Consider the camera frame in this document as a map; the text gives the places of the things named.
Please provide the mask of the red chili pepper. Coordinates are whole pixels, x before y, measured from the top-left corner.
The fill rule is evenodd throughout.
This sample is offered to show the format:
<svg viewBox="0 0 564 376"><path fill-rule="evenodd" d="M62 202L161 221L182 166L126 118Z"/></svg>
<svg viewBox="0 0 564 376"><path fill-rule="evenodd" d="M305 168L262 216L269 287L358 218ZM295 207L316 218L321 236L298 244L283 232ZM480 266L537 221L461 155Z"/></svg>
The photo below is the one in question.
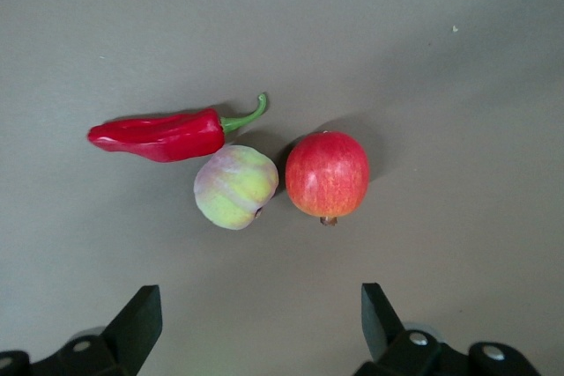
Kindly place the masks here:
<svg viewBox="0 0 564 376"><path fill-rule="evenodd" d="M123 119L94 126L87 140L107 152L125 152L158 163L172 163L213 154L226 135L258 119L268 106L266 93L256 109L241 117L222 117L213 108L193 114Z"/></svg>

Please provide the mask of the yellow pink peach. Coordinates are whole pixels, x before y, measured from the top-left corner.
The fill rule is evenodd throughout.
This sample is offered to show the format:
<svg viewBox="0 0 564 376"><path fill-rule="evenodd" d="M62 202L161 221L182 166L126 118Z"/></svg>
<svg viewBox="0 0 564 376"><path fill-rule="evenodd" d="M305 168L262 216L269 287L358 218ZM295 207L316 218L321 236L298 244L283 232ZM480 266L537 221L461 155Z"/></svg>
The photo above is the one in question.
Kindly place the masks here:
<svg viewBox="0 0 564 376"><path fill-rule="evenodd" d="M277 187L278 169L270 158L248 146L228 145L199 170L193 192L208 220L241 230L256 219Z"/></svg>

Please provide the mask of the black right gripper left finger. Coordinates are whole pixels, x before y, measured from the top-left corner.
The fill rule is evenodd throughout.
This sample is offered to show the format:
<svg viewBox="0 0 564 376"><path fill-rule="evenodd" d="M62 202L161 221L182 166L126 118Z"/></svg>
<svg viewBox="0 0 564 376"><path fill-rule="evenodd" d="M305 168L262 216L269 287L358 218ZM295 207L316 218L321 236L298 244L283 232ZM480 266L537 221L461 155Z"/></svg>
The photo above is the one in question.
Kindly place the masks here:
<svg viewBox="0 0 564 376"><path fill-rule="evenodd" d="M162 331L160 288L141 287L98 335L82 335L38 362L0 351L0 376L137 376Z"/></svg>

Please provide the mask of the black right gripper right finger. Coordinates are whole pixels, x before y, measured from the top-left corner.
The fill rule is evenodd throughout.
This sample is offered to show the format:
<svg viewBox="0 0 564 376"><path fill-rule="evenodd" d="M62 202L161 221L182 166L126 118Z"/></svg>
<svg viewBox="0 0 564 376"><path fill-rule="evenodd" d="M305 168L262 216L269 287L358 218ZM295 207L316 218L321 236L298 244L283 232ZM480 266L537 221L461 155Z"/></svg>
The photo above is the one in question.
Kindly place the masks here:
<svg viewBox="0 0 564 376"><path fill-rule="evenodd" d="M354 376L541 376L507 344L478 342L462 353L424 329L407 329L377 283L361 287L361 323L372 359Z"/></svg>

